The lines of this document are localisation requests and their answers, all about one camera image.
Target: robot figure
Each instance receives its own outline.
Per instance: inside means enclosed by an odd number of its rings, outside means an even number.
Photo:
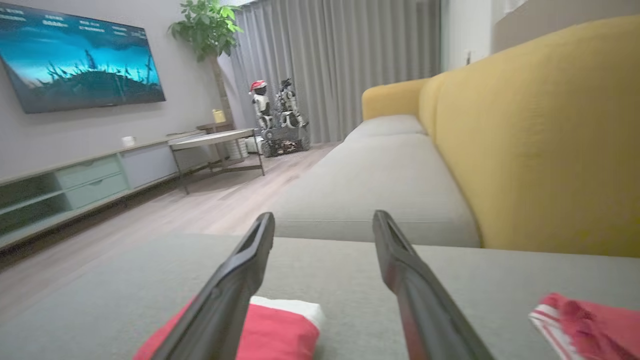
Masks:
[[[271,104],[267,96],[267,82],[264,80],[256,81],[251,84],[250,93],[253,93],[253,108],[255,116],[262,130],[273,129],[273,116],[271,115]]]
[[[281,82],[274,114],[267,97],[267,83],[256,81],[251,85],[253,107],[260,123],[261,150],[265,157],[271,158],[311,148],[308,123],[304,122],[296,104],[296,94],[289,89],[291,79]]]
[[[290,89],[290,87],[293,86],[291,78],[283,80],[280,85],[278,103],[280,105],[280,123],[282,127],[289,127],[291,129],[303,127],[305,121],[302,119],[302,114],[300,114],[298,110],[296,93]]]

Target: red helmet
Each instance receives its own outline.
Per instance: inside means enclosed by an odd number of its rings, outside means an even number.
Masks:
[[[264,88],[265,86],[267,86],[267,82],[264,80],[258,80],[256,82],[254,82],[253,84],[251,84],[251,89],[249,90],[249,94],[254,91],[255,89],[259,89],[259,88]]]

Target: open shelf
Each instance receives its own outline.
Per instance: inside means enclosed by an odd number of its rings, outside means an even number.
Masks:
[[[0,187],[0,215],[61,193],[62,190],[53,174],[43,174],[4,185]]]
[[[32,199],[25,200],[23,202],[19,202],[17,204],[11,205],[8,208],[0,208],[0,215],[6,214],[6,213],[8,213],[10,211],[13,211],[13,210],[18,210],[20,208],[23,208],[25,206],[29,206],[31,204],[35,204],[36,202],[47,200],[47,199],[49,199],[51,197],[58,196],[60,194],[62,194],[62,190],[58,190],[57,192],[52,192],[52,193],[46,193],[44,195],[41,195],[41,196],[38,196],[38,197],[34,197]]]
[[[0,214],[0,248],[20,238],[23,233],[55,223],[70,210],[65,194],[60,192]]]

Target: wall-mounted tv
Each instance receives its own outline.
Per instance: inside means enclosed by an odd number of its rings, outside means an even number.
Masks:
[[[0,58],[26,113],[165,101],[142,28],[0,3]]]

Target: sofa armrest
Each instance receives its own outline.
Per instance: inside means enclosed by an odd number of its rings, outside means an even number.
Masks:
[[[419,114],[420,90],[429,79],[405,81],[370,88],[362,94],[362,118]]]

